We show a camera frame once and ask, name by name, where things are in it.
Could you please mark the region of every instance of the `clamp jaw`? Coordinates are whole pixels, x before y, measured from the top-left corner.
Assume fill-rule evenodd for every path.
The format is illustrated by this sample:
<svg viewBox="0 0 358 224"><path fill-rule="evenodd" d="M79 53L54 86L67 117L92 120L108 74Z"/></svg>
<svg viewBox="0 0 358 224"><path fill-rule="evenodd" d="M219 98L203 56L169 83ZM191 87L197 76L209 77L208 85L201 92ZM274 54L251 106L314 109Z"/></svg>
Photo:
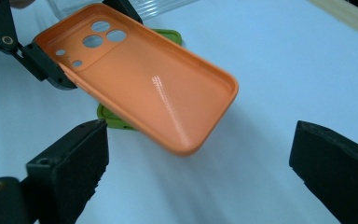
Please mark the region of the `clamp jaw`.
<svg viewBox="0 0 358 224"><path fill-rule="evenodd" d="M299 121L289 165L340 223L358 224L357 143Z"/></svg>
<svg viewBox="0 0 358 224"><path fill-rule="evenodd" d="M128 0L104 0L103 3L143 23ZM62 69L36 43L25 47L20 44L8 0L0 0L0 51L13 56L39 81L46 79L51 85L61 90L76 88Z"/></svg>
<svg viewBox="0 0 358 224"><path fill-rule="evenodd" d="M106 122L78 125L30 160L21 182L0 177L0 223L76 223L108 163Z"/></svg>

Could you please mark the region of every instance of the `orange phone case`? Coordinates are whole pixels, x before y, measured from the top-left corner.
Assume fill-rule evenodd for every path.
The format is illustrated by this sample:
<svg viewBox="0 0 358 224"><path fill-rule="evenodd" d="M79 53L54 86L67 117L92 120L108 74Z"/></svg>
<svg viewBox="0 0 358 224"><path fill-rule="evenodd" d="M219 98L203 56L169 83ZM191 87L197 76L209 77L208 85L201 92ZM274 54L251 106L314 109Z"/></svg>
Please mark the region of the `orange phone case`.
<svg viewBox="0 0 358 224"><path fill-rule="evenodd" d="M99 23L105 27L94 29ZM177 155L201 147L239 88L225 71L104 4L34 42L78 87Z"/></svg>

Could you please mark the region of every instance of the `white surface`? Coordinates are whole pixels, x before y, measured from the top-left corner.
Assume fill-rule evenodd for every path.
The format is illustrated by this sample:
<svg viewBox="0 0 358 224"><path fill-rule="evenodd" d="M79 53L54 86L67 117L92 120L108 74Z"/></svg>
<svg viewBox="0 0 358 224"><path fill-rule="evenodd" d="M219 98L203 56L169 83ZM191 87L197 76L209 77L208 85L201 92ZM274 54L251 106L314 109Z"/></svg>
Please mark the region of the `white surface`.
<svg viewBox="0 0 358 224"><path fill-rule="evenodd" d="M13 11L23 44L56 22L42 0ZM338 223L288 160L299 119L358 143L358 33L304 0L199 0L145 25L180 32L240 92L189 158L109 130L110 164L77 223ZM97 104L0 53L0 176L26 177L25 163L96 119Z"/></svg>

